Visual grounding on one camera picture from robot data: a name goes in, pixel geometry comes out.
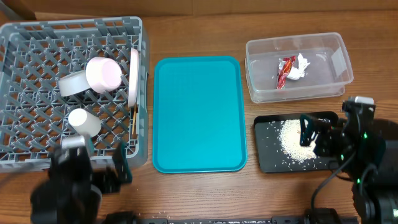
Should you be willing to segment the white rice pile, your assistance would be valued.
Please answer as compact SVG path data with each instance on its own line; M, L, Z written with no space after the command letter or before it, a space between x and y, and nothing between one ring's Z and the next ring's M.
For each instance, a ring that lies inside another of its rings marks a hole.
M261 166L266 172L300 172L317 170L323 162L313 152L314 143L300 145L300 121L288 119L264 124L264 161Z

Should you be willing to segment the wooden chopsticks pair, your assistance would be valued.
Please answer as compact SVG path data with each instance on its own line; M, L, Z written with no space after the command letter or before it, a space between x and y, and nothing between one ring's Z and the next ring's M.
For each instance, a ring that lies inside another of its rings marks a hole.
M137 105L133 107L131 137L136 138Z

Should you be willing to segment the white paper cup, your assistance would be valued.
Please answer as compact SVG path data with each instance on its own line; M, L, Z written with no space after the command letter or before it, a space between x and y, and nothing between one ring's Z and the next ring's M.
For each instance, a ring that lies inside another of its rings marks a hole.
M81 108L70 112L68 122L78 134L88 134L94 137L101 131L101 120Z

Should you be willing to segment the white tissue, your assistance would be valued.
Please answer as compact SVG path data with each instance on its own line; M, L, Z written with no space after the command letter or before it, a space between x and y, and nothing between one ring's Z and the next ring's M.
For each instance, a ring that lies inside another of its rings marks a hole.
M299 54L298 57L298 65L297 67L292 67L287 78L290 80L299 80L305 76L305 70L310 65L310 62L303 57L302 54Z

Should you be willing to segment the red snack wrapper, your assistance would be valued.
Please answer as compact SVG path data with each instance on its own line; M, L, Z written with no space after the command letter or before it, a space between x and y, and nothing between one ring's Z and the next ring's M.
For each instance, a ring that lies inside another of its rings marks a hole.
M294 63L296 61L296 56L285 57L279 59L279 70L277 76L277 89L283 89L285 86L285 81L289 75Z

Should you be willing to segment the small pink bowl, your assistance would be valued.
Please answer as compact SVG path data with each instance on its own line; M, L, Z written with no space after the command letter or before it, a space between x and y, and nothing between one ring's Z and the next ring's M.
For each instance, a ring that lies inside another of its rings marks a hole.
M89 86L99 94L117 89L122 82L121 68L111 58L92 58L86 65L85 73Z

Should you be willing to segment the large white plate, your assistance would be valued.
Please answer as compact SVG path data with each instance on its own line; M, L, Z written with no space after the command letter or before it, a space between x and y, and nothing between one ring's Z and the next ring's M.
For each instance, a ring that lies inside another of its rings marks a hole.
M132 48L130 57L129 69L129 87L128 87L128 107L133 107L136 104L137 85L139 81L139 52Z

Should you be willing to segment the grey bowl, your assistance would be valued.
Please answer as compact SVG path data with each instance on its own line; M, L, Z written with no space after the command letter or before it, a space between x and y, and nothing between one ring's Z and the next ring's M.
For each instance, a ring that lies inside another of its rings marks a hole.
M81 70L64 76L58 81L60 95L70 96L90 89L90 85L86 79L86 71Z

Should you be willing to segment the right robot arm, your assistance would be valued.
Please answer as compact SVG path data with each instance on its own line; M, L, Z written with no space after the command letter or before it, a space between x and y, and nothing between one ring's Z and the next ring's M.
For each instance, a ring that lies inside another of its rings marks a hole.
M363 223L397 223L397 123L376 119L369 97L351 97L342 110L346 117L337 121L302 114L300 145L314 142L318 157L338 164L331 179L347 173Z

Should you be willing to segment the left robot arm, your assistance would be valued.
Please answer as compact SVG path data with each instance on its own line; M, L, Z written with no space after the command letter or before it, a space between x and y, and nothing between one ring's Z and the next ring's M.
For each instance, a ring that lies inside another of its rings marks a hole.
M62 144L51 157L49 179L30 196L32 223L95 223L102 197L118 193L132 182L121 141L112 160L115 168L94 171L89 153L92 142Z

